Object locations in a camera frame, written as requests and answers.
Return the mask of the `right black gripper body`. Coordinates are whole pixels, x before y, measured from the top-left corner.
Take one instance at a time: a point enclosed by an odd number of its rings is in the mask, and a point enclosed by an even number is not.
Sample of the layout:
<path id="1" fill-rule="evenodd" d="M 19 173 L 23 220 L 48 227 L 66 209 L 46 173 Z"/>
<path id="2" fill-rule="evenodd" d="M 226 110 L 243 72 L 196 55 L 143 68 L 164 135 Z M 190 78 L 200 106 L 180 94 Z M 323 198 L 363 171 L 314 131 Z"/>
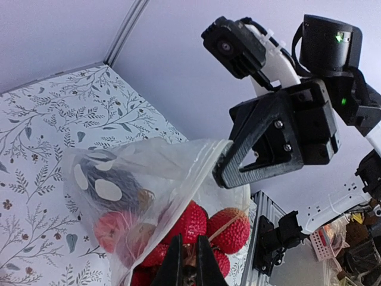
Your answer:
<path id="1" fill-rule="evenodd" d="M 286 92 L 291 98 L 304 164 L 328 164 L 338 152 L 339 142 L 325 83 L 321 79 L 304 79 L 299 85 L 276 92 Z"/>

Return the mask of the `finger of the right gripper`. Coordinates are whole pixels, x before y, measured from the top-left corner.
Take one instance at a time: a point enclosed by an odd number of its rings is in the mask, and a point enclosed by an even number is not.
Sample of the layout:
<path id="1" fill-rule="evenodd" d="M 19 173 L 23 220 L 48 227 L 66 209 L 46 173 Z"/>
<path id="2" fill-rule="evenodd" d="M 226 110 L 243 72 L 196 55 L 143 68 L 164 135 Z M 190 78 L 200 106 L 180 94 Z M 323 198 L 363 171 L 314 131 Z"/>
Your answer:
<path id="1" fill-rule="evenodd" d="M 290 96 L 275 92 L 244 101 L 229 110 L 230 147 L 213 170 L 226 189 L 294 172 L 304 166 Z"/>

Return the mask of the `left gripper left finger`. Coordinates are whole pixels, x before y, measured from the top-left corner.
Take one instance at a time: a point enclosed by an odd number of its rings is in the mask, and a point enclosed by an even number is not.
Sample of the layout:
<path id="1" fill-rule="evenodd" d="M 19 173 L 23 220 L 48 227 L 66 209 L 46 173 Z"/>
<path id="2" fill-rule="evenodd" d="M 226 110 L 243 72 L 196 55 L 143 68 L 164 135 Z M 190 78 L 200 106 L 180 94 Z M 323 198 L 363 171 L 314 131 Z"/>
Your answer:
<path id="1" fill-rule="evenodd" d="M 183 238 L 176 235 L 172 238 L 167 254 L 151 286 L 183 285 Z"/>

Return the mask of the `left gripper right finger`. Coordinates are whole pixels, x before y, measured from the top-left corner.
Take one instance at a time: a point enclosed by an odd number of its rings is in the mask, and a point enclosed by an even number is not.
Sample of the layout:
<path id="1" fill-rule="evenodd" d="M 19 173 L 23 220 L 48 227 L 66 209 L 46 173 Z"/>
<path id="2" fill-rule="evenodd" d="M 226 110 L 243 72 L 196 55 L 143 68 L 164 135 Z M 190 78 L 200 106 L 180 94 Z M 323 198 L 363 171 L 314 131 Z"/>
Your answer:
<path id="1" fill-rule="evenodd" d="M 222 276 L 209 240 L 203 235 L 199 235 L 196 242 L 196 285 L 228 286 Z"/>

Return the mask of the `clear zip top bag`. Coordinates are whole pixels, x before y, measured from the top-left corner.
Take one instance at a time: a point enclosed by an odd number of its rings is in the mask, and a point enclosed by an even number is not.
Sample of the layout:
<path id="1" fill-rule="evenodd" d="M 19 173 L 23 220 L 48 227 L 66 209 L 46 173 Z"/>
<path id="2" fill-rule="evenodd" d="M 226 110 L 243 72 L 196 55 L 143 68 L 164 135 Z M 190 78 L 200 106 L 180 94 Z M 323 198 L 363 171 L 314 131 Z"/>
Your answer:
<path id="1" fill-rule="evenodd" d="M 128 285 L 133 268 L 175 224 L 191 201 L 213 215 L 225 207 L 248 214 L 248 185 L 220 188 L 212 170 L 227 140 L 169 144 L 151 138 L 107 150 L 68 148 L 63 191 L 85 229 L 107 252 L 112 285 Z"/>

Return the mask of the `purple toy eggplant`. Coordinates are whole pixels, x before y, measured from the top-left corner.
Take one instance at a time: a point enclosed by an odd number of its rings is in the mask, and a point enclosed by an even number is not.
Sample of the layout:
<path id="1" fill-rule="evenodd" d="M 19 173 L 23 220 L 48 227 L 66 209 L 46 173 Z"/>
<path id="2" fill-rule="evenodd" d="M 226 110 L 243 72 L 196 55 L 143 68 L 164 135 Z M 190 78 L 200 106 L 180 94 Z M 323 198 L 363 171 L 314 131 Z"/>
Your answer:
<path id="1" fill-rule="evenodd" d="M 75 164 L 73 175 L 81 195 L 100 210 L 146 212 L 155 200 L 154 193 L 143 188 L 131 172 L 113 164 L 113 160 L 87 159 Z"/>

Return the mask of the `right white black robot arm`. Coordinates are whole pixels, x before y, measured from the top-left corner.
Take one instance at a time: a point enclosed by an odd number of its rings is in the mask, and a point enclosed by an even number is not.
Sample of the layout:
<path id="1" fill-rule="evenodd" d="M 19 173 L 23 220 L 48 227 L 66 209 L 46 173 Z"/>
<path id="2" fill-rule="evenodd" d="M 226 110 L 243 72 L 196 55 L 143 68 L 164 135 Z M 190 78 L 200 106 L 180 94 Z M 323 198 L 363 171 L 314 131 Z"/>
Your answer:
<path id="1" fill-rule="evenodd" d="M 347 182 L 306 211 L 274 225 L 258 209 L 248 260 L 262 274 L 270 275 L 287 249 L 319 227 L 380 198 L 380 94 L 358 68 L 362 38 L 358 27 L 316 15 L 305 15 L 293 37 L 300 52 L 288 52 L 249 17 L 219 17 L 202 33 L 204 47 L 235 78 L 250 77 L 257 94 L 229 111 L 232 144 L 213 171 L 219 186 L 328 164 L 341 144 L 336 117 L 373 147 Z"/>

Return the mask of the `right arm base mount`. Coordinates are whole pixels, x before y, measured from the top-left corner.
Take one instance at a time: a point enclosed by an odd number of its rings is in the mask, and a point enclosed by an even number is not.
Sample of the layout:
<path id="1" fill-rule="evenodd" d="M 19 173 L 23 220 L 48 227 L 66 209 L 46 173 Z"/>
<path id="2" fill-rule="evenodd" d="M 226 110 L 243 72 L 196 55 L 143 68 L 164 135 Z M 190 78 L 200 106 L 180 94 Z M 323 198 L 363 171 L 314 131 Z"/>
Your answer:
<path id="1" fill-rule="evenodd" d="M 285 213 L 263 191 L 252 196 L 257 211 L 241 276 L 241 285 L 269 285 L 273 269 L 283 263 L 288 249 L 307 235 L 299 226 L 297 211 Z"/>

